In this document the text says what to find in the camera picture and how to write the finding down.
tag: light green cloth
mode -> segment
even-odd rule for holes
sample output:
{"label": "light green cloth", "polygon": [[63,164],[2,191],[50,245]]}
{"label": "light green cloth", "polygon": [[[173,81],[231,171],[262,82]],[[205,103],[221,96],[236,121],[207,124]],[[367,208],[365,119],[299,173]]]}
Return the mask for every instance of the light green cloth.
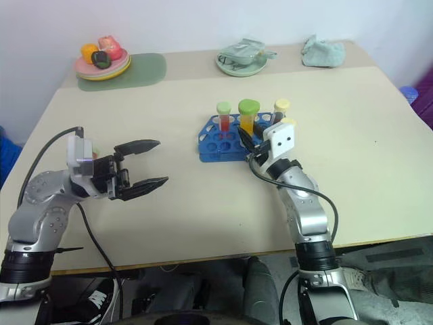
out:
{"label": "light green cloth", "polygon": [[318,41],[316,35],[310,37],[301,51],[302,63],[305,66],[323,66],[335,68],[343,64],[346,49],[343,43]]}

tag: blue test tube rack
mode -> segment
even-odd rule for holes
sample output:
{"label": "blue test tube rack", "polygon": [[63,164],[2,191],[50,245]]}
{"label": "blue test tube rack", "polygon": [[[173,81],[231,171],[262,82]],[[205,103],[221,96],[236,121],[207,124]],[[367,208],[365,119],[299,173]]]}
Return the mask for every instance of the blue test tube rack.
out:
{"label": "blue test tube rack", "polygon": [[[244,161],[249,153],[240,144],[238,133],[239,114],[230,114],[230,130],[228,132],[219,131],[219,117],[214,115],[204,125],[198,134],[198,152],[203,163],[215,163],[219,161]],[[258,113],[255,123],[263,129],[271,126],[272,113]],[[255,144],[260,143],[257,136],[252,137]]]}

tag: test tube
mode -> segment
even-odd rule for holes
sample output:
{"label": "test tube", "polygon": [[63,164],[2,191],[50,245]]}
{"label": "test tube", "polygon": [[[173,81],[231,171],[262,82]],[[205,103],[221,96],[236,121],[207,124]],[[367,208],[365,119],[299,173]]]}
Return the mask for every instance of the test tube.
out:
{"label": "test tube", "polygon": [[290,107],[290,102],[285,98],[280,98],[273,105],[273,114],[271,118],[271,124],[277,124],[283,118],[286,117],[287,109]]}
{"label": "test tube", "polygon": [[256,100],[241,100],[239,102],[239,113],[241,114],[241,129],[245,130],[251,137],[254,129],[254,119],[260,110],[260,103]]}
{"label": "test tube", "polygon": [[216,111],[219,114],[219,131],[228,132],[230,130],[230,103],[221,102],[218,103],[216,106]]}

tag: yellow plate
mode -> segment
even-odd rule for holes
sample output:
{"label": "yellow plate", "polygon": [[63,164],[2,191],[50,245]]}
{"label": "yellow plate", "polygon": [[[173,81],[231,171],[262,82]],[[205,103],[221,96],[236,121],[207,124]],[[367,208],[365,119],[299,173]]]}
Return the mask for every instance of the yellow plate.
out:
{"label": "yellow plate", "polygon": [[77,74],[77,76],[79,76],[80,78],[86,79],[86,80],[90,80],[90,81],[108,80],[108,79],[112,79],[112,78],[117,77],[118,75],[122,74],[130,65],[131,65],[131,57],[129,57],[128,63],[122,69],[120,69],[119,71],[116,71],[113,74],[109,74],[108,76],[103,76],[103,77],[99,77],[99,78],[84,77],[80,74]]}

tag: dark green object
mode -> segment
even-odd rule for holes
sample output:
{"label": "dark green object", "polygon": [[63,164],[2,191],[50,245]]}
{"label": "dark green object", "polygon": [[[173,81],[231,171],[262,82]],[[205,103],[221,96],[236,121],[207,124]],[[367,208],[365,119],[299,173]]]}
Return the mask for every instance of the dark green object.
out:
{"label": "dark green object", "polygon": [[153,85],[162,81],[167,72],[164,56],[157,53],[131,55],[131,66],[113,79],[90,81],[78,77],[78,88],[101,91]]}
{"label": "dark green object", "polygon": [[106,69],[111,66],[111,59],[105,51],[94,51],[92,53],[92,62],[98,69]]}

